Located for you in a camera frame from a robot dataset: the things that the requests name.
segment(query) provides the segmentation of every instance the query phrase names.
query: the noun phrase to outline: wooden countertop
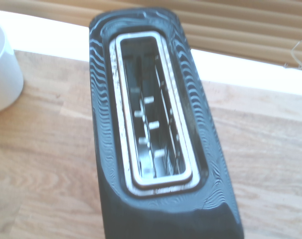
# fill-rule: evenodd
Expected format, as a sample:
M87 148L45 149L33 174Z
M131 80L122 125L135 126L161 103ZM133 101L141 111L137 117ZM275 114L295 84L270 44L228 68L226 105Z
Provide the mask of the wooden countertop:
M16 56L25 82L0 112L0 239L103 239L88 62ZM302 96L203 85L246 238L302 239Z

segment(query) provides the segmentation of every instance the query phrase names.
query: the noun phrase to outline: white mug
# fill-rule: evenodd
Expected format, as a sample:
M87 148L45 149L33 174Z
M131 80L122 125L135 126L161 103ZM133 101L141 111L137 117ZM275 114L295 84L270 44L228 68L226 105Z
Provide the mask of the white mug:
M5 31L0 26L0 111L18 98L22 87L23 76L20 67Z

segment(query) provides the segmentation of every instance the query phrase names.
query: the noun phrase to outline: window blind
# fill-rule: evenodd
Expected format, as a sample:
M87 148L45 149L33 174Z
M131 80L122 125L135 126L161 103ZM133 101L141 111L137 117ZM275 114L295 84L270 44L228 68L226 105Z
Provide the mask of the window blind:
M302 67L302 1L0 0L0 10L82 26L102 12L141 6L175 12L192 48Z

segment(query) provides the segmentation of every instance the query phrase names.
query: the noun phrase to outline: windowsill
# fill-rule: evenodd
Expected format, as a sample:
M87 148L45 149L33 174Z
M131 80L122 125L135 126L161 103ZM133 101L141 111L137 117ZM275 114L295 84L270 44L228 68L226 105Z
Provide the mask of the windowsill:
M89 60L87 27L0 11L13 49ZM302 95L302 71L192 49L201 80Z

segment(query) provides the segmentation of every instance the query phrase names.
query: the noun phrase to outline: black toaster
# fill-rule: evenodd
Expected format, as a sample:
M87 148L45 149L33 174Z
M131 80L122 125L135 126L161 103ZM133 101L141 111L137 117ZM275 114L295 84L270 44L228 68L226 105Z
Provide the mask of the black toaster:
M107 12L90 30L106 239L242 239L231 181L178 17Z

